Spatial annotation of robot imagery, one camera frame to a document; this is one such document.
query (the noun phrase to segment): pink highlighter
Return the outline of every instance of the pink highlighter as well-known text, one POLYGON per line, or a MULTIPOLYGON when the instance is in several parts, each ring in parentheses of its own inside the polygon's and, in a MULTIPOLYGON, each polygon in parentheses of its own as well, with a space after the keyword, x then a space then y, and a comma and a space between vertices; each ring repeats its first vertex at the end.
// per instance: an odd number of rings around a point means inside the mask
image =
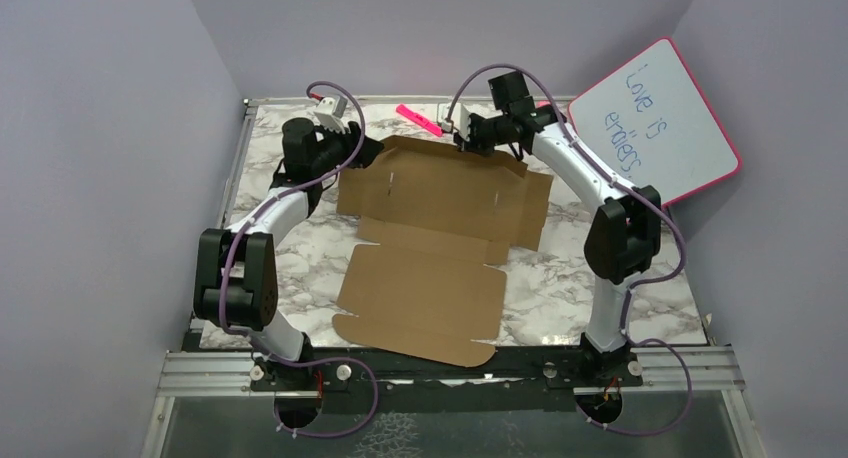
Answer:
POLYGON ((395 111, 397 111, 401 116, 408 118, 410 121, 420 126, 421 128, 424 128, 425 130, 429 131, 430 133, 436 136, 442 136, 442 129, 439 127, 439 125, 410 110, 406 107, 406 105, 398 105, 398 107, 395 108, 395 111))

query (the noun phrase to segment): flattened cardboard box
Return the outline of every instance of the flattened cardboard box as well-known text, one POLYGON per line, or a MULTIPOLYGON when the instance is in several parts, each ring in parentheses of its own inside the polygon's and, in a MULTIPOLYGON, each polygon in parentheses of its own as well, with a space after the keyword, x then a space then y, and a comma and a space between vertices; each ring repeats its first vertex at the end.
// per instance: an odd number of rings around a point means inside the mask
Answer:
POLYGON ((337 212, 360 215, 333 317, 348 341, 459 366, 495 347, 510 245, 537 250, 553 177, 504 152, 460 153, 402 136, 366 169, 344 170, 337 212))

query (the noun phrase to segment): white marble table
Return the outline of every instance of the white marble table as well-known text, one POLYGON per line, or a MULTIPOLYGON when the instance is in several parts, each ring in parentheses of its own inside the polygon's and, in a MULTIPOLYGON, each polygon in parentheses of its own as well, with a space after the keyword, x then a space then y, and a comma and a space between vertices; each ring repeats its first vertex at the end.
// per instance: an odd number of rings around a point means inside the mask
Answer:
MULTIPOLYGON (((433 119, 436 104, 406 103, 413 111, 433 119)), ((400 134, 437 139, 395 112, 396 104, 365 104, 366 132, 383 139, 400 134)), ((266 196, 282 154, 283 123, 298 116, 311 117, 309 104, 266 105, 259 108, 256 125, 232 214, 242 218, 266 196)), ((472 112, 489 116, 490 105, 472 104, 472 112)), ((444 136, 437 140, 449 142, 444 136)), ((530 169, 551 173, 534 157, 530 169)), ((325 192, 315 213, 298 225, 276 250, 279 310, 291 323, 309 334, 315 346, 346 346, 336 334, 331 318, 341 312, 335 304, 353 247, 362 240, 354 235, 357 218, 335 214, 338 192, 325 192)), ((593 274, 583 258, 583 241, 589 231, 589 214, 565 183, 554 180, 548 219, 539 251, 512 248, 507 292, 497 345, 575 344, 592 309, 593 274)), ((662 250, 654 258, 649 276, 665 274, 677 263, 671 235, 662 236, 662 250)), ((686 278, 637 289, 631 313, 631 335, 640 340, 659 337, 671 343, 706 343, 698 312, 686 278)), ((201 347, 243 347, 246 342, 206 323, 201 347)))

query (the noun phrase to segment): purple wall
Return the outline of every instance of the purple wall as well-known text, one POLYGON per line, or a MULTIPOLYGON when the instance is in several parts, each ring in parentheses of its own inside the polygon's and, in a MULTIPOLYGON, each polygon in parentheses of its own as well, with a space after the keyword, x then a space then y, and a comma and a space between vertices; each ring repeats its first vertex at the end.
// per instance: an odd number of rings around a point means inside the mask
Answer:
POLYGON ((674 33, 745 164, 674 209, 772 457, 845 456, 848 0, 694 0, 674 33))
MULTIPOLYGON (((449 94, 474 70, 523 65, 576 94, 671 34, 692 0, 192 0, 239 90, 449 94)), ((485 80, 469 89, 486 93, 485 80)))
POLYGON ((138 456, 242 113, 189 0, 0 0, 0 456, 138 456))

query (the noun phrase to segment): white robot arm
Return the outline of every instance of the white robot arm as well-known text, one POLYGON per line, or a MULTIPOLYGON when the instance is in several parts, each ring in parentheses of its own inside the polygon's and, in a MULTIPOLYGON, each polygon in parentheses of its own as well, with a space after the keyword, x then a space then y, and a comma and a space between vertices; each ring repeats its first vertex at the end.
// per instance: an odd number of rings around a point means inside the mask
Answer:
POLYGON ((577 132, 565 123, 565 131, 571 136, 564 136, 557 122, 559 111, 550 105, 535 106, 521 72, 495 77, 489 80, 489 88, 500 116, 483 118, 459 105, 456 119, 445 120, 442 127, 455 132, 454 142, 462 151, 487 156, 495 146, 509 145, 518 159, 524 151, 533 154, 562 178, 589 210, 592 227, 584 255, 596 276, 592 315, 581 346, 594 356, 593 366, 603 368, 606 358, 620 359, 629 349, 625 293, 650 267, 660 246, 659 218, 613 187, 609 177, 658 208, 659 193, 650 186, 634 187, 587 147, 578 152, 572 144, 580 142, 577 132), (602 176, 586 156, 608 176, 602 176))
MULTIPOLYGON (((210 228, 200 235, 195 315, 221 326, 218 311, 226 257, 234 237, 244 229, 234 255, 236 263, 243 263, 238 267, 243 269, 243 275, 232 276, 234 273, 229 270, 225 325, 246 335, 260 351, 292 362, 302 358, 309 342, 277 311, 274 249, 318 206, 324 191, 322 184, 307 185, 346 162, 356 149, 361 132, 356 122, 341 122, 345 103, 341 97, 323 98, 315 110, 320 126, 307 118, 287 121, 283 125, 283 159, 267 197, 242 220, 226 229, 210 228), (298 191, 283 193, 295 187, 298 191)), ((366 167, 382 149, 381 143, 365 137, 348 166, 366 167)))

